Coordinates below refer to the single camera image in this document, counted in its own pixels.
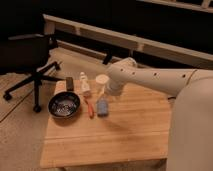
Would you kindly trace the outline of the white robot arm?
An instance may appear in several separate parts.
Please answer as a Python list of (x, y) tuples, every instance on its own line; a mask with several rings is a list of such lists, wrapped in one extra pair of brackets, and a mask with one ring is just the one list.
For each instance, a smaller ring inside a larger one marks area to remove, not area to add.
[(139, 68), (126, 58), (111, 64), (105, 91), (136, 84), (173, 99), (166, 171), (213, 171), (213, 70)]

